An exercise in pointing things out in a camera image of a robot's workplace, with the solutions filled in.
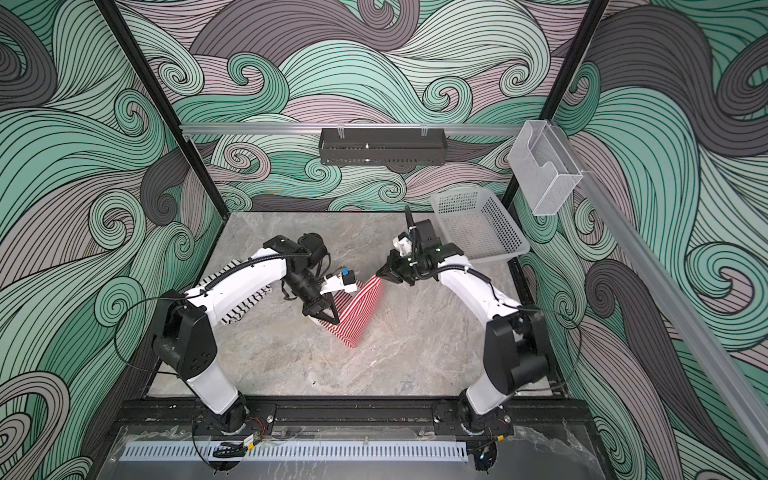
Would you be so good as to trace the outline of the white plastic laundry basket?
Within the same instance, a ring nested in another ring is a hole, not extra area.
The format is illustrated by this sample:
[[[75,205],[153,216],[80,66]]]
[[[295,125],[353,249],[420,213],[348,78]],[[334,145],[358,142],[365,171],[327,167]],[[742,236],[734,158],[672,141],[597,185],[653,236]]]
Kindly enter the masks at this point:
[[[473,263],[506,262],[530,251],[530,243],[489,189],[454,187],[430,197],[440,230]]]

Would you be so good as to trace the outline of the red white striped tank top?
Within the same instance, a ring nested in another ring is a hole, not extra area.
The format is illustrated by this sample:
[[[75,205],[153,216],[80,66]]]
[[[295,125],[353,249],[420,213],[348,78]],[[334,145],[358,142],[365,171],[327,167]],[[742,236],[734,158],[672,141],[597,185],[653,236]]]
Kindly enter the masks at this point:
[[[349,348],[357,347],[384,293],[383,280],[376,276],[365,284],[358,281],[357,286],[358,290],[353,293],[340,290],[332,294],[340,319],[338,325],[313,319],[315,324],[325,328]]]

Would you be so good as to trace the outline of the black white striped tank top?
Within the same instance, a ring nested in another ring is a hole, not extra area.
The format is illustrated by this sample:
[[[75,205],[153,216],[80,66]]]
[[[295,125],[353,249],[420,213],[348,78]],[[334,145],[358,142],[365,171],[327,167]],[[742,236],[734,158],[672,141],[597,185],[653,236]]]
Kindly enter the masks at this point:
[[[257,283],[245,269],[235,270],[242,263],[231,260],[187,291],[191,303],[204,310],[212,327],[240,321],[272,291],[269,284],[256,288]]]

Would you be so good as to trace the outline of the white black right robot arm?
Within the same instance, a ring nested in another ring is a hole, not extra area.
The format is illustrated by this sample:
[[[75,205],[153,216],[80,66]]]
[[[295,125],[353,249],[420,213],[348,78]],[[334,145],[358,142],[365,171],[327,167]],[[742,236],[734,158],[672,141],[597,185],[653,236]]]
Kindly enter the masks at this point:
[[[521,387],[551,374],[554,353],[546,319],[493,285],[463,250],[443,244],[429,220],[406,213],[406,230],[393,240],[376,276],[395,284],[434,280],[453,292],[484,327],[483,370],[464,391],[464,416],[474,420],[510,400]]]

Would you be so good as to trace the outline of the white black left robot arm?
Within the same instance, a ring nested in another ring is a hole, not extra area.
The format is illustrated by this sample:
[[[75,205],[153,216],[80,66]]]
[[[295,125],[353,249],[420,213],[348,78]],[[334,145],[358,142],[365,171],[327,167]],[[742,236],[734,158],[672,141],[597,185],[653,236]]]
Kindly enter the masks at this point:
[[[290,299],[302,302],[304,316],[324,325],[340,324],[333,294],[354,291],[356,277],[347,267],[336,273],[324,269],[322,263],[329,257],[316,233],[296,241],[278,235],[196,287],[169,290],[157,301],[150,324],[152,350],[192,391],[222,433],[243,428],[247,407],[220,365],[216,330],[242,320],[275,282],[289,289]]]

